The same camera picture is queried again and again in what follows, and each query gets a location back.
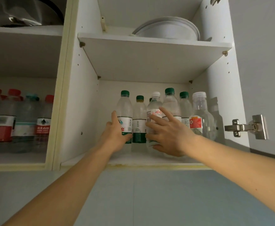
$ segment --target metal pot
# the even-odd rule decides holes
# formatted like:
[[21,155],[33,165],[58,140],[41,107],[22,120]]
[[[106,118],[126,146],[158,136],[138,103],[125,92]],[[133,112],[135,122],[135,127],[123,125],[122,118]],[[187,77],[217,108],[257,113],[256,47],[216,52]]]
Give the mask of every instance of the metal pot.
[[132,34],[140,37],[185,39],[198,41],[199,30],[190,21],[174,16],[166,16],[147,21],[135,29]]
[[62,12],[50,0],[0,0],[0,27],[63,23]]

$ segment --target cabinet hinge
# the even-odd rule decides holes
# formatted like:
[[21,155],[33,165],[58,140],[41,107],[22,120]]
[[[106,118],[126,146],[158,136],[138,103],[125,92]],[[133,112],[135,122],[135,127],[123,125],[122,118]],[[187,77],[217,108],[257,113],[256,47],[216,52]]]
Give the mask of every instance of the cabinet hinge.
[[107,31],[107,27],[105,24],[105,17],[101,16],[101,27],[102,27],[102,31],[106,32]]
[[211,0],[211,5],[215,5],[216,2],[218,4],[220,2],[220,0]]
[[250,124],[239,124],[238,119],[232,121],[233,125],[224,126],[226,132],[233,132],[234,137],[240,137],[240,132],[251,131],[255,134],[257,140],[267,140],[267,130],[263,115],[253,115],[253,121]]

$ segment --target green bottle cap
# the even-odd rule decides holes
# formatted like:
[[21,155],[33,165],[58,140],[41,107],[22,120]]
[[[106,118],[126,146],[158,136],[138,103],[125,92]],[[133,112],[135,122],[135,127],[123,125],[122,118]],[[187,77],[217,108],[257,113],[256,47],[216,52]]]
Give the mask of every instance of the green bottle cap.
[[121,97],[129,97],[129,91],[128,90],[122,90],[120,92]]
[[144,101],[144,96],[138,95],[138,96],[136,96],[136,100]]
[[165,94],[166,95],[174,95],[174,88],[166,88]]
[[189,98],[189,93],[187,91],[180,92],[180,98]]

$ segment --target bottle label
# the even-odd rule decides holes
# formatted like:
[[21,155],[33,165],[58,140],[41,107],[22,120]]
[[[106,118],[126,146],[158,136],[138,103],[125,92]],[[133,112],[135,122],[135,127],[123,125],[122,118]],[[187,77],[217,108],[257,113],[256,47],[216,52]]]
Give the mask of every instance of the bottle label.
[[12,136],[15,129],[15,116],[0,116],[0,142],[12,141]]
[[147,111],[147,122],[155,122],[154,120],[150,119],[150,115],[162,117],[162,111],[160,109],[151,109]]
[[200,116],[193,116],[190,118],[190,129],[195,129],[202,133],[202,121]]
[[146,133],[146,121],[144,119],[132,120],[132,132],[133,133]]
[[[177,120],[179,120],[181,122],[181,117],[180,116],[173,116],[174,118],[176,118]],[[163,114],[162,117],[164,120],[169,121],[169,119],[165,116],[165,114]]]
[[132,133],[132,118],[131,117],[117,117],[120,122],[122,135],[131,134]]
[[181,122],[187,126],[188,128],[190,128],[190,118],[181,118]]
[[38,118],[35,127],[36,135],[48,135],[51,127],[51,119],[49,118]]
[[16,122],[14,136],[34,136],[36,123]]

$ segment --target bottle neck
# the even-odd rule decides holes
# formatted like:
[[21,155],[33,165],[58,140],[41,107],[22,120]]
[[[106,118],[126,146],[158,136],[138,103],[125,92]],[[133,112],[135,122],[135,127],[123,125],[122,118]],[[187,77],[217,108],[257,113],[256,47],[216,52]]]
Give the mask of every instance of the bottle neck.
[[152,100],[155,100],[155,101],[159,100],[159,98],[160,96],[152,96]]
[[201,97],[193,99],[193,110],[208,110],[206,98]]

